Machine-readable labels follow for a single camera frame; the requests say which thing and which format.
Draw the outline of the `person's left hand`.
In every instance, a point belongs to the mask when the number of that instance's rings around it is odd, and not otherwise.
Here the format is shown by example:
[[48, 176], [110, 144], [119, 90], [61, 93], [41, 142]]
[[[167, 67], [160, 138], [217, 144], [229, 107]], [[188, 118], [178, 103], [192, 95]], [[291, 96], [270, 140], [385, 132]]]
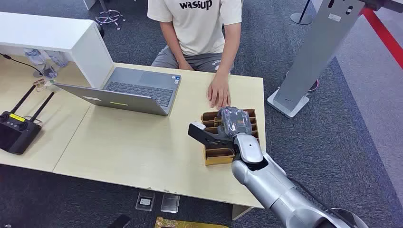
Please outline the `person's left hand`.
[[211, 108], [220, 109], [231, 105], [228, 77], [229, 75], [216, 73], [211, 81], [207, 91]]

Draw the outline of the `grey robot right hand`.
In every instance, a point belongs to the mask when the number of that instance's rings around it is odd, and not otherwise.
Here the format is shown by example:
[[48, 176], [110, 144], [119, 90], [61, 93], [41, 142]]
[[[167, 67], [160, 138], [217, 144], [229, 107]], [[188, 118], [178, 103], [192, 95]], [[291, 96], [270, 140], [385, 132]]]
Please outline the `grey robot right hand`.
[[222, 107], [218, 111], [221, 124], [218, 126], [218, 135], [233, 138], [238, 134], [252, 135], [252, 126], [249, 113], [236, 107]]

